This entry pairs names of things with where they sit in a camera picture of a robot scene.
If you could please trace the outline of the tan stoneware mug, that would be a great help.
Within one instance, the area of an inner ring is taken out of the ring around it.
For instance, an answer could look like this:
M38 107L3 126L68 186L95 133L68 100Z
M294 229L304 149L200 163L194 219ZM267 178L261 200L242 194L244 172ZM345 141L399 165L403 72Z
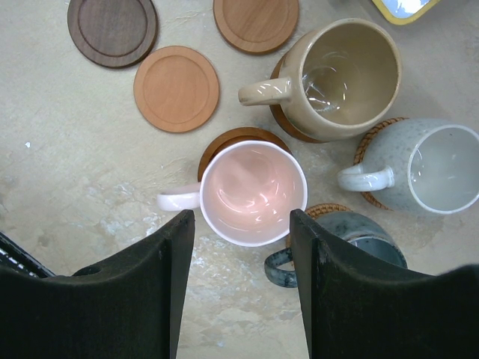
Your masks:
M340 19L303 35L276 79L239 89L244 106L280 105L300 132L330 142L360 135L385 116L402 79L391 35L365 19Z

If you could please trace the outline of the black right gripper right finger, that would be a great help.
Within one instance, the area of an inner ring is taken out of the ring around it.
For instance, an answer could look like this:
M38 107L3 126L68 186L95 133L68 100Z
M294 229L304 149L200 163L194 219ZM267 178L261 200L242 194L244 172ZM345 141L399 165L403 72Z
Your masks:
M433 276L333 235L302 210L290 238L311 358L476 358L478 267Z

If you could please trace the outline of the woven rattan coaster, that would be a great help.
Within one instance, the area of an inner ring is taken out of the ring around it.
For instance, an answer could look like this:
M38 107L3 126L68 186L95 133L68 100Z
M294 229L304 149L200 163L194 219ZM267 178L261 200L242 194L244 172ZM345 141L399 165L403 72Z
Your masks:
M305 213L313 219L318 219L321 215L344 211L350 211L350 208L337 203L321 203L307 208Z
M356 153L353 159L353 164L358 165L363 161L366 149L380 131L390 126L391 124L398 123L403 120L408 120L408 117L395 117L384 120L383 122L375 125L372 129L367 131L364 134L363 138L360 140L359 145L357 146ZM371 205L389 211L389 208L380 203L369 191L362 191L361 195Z

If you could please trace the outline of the light wood coaster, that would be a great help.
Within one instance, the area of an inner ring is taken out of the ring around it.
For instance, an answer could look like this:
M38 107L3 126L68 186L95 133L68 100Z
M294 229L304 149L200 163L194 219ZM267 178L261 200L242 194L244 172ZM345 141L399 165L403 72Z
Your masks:
M135 75L135 103L143 117L165 132L204 125L219 103L219 78L207 57L185 46L148 55Z
M299 3L291 0L215 0L217 29L232 47L252 55L264 55L282 47L299 20Z

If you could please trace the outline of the pink mug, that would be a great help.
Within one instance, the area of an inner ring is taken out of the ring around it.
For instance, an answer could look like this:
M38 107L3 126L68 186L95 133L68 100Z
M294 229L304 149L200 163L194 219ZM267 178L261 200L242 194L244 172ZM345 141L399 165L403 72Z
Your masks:
M164 190L162 211L199 208L209 227L235 245L260 247L290 232L290 212L305 209L308 185L293 155L268 141L220 151L199 182Z

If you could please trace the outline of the white mug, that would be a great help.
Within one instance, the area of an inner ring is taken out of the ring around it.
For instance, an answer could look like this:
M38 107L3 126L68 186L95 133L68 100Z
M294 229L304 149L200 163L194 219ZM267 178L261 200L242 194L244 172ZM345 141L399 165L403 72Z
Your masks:
M478 200L478 134L440 119L407 119L373 136L362 160L338 173L346 191L415 215L451 215Z

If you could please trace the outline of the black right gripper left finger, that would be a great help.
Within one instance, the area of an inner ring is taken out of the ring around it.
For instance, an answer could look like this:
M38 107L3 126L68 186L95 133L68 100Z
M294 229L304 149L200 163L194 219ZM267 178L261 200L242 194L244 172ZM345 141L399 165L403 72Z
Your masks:
M194 238L184 210L70 276L1 267L1 356L175 358Z

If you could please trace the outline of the ringed brown wood coaster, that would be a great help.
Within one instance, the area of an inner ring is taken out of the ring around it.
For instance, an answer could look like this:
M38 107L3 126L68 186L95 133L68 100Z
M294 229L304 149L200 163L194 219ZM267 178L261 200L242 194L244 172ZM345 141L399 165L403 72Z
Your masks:
M219 152L242 141L268 141L291 154L289 147L272 132L256 127L235 128L215 138L206 148L198 166L198 181L201 181L208 164Z

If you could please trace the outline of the grey stoneware cup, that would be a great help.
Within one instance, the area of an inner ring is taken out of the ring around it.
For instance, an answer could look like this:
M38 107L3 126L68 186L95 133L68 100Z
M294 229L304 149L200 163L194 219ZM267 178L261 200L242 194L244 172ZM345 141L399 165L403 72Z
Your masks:
M314 220L330 233L371 256L404 269L408 267L403 253L392 237L368 217L356 212L339 211L316 216ZM269 281L284 288L296 288L296 272L282 268L292 260L289 247L269 255L264 262L264 271Z

